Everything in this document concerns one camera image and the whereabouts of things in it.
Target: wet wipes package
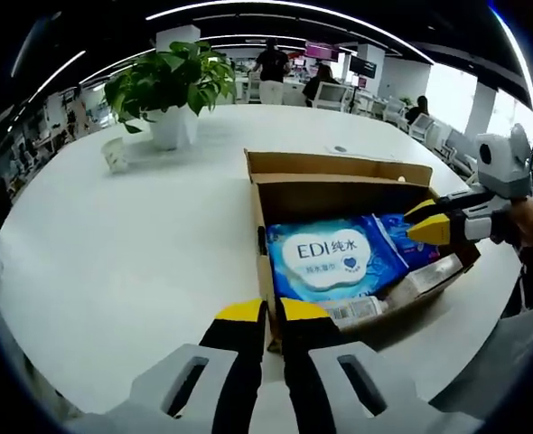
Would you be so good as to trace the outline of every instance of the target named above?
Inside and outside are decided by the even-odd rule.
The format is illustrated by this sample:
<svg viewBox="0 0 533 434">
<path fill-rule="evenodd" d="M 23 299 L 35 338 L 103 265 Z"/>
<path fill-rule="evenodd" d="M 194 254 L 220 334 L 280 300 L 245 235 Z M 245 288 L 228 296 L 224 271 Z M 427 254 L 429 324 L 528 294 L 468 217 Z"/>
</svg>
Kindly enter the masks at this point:
<svg viewBox="0 0 533 434">
<path fill-rule="evenodd" d="M 409 271 L 420 269 L 439 259 L 437 246 L 413 241 L 407 237 L 407 229 L 413 225 L 403 221 L 403 214 L 383 214 L 377 218 L 395 244 L 397 252 L 409 266 Z"/>
<path fill-rule="evenodd" d="M 275 292 L 303 301 L 369 296 L 407 274 L 373 216 L 267 228 Z"/>
</svg>

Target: cardboard box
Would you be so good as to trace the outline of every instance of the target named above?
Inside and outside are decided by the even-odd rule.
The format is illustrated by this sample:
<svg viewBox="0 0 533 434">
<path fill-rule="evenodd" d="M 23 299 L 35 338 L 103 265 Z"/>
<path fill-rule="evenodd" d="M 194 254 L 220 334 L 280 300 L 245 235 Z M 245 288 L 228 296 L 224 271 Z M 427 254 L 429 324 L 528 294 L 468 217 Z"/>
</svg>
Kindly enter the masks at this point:
<svg viewBox="0 0 533 434">
<path fill-rule="evenodd" d="M 363 214 L 407 212 L 437 195 L 429 188 L 432 169 L 421 165 L 371 161 L 342 156 L 316 156 L 245 151 L 257 226 L 257 276 L 267 301 L 272 337 L 277 339 L 273 274 L 266 226 L 316 222 Z M 379 326 L 423 306 L 467 271 L 480 254 L 472 243 L 444 246 L 442 257 L 456 254 L 463 267 L 446 281 L 410 303 L 351 327 L 347 332 Z"/>
</svg>

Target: computer monitor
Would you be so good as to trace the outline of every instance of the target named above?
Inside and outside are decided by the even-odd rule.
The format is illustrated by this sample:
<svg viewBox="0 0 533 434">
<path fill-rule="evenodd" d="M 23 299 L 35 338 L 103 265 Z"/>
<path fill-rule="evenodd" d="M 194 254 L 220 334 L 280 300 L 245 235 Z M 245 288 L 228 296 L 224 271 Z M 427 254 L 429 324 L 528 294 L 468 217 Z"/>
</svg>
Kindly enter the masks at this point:
<svg viewBox="0 0 533 434">
<path fill-rule="evenodd" d="M 339 60 L 339 51 L 329 45 L 328 43 L 322 42 L 306 42 L 304 44 L 305 50 L 304 55 L 306 57 L 313 57 L 315 59 L 320 59 L 322 61 L 338 61 Z"/>
<path fill-rule="evenodd" d="M 363 75 L 370 79 L 375 78 L 375 72 L 377 71 L 377 65 L 371 61 L 365 61 L 357 56 L 351 56 L 351 64 L 349 69 L 357 75 Z"/>
</svg>

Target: window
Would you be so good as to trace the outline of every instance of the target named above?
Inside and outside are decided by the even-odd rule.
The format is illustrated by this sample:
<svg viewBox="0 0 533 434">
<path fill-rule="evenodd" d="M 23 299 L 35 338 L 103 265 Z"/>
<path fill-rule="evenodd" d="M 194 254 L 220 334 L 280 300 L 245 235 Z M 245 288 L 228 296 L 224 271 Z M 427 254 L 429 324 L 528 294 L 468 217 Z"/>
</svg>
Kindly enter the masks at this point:
<svg viewBox="0 0 533 434">
<path fill-rule="evenodd" d="M 427 91 L 429 113 L 458 131 L 465 131 L 472 113 L 477 78 L 436 63 L 431 67 Z"/>
<path fill-rule="evenodd" d="M 504 90 L 499 90 L 493 104 L 490 124 L 487 132 L 500 136 L 509 136 L 515 124 L 520 124 L 526 131 L 529 145 L 533 145 L 533 111 L 513 98 Z"/>
</svg>

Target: white table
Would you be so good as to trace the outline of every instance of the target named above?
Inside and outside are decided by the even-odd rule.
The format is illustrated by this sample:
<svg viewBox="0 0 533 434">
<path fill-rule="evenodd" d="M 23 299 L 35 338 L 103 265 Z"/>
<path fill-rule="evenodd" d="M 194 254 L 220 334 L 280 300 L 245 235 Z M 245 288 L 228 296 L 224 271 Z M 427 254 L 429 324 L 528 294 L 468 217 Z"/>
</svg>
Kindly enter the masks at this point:
<svg viewBox="0 0 533 434">
<path fill-rule="evenodd" d="M 198 145 L 174 165 L 111 175 L 100 148 L 122 134 L 116 126 L 67 145 L 0 232 L 2 315 L 33 364 L 84 411 L 119 404 L 138 374 L 181 344 L 198 343 L 221 308 L 257 297 L 243 147 L 326 154 L 341 145 L 430 165 L 440 194 L 465 187 L 395 127 L 326 110 L 217 107 L 201 115 Z M 479 248 L 481 259 L 419 330 L 382 351 L 425 400 L 471 361 L 513 288 L 519 262 L 512 249 L 490 241 Z M 269 355 L 265 381 L 281 379 L 279 367 Z"/>
</svg>

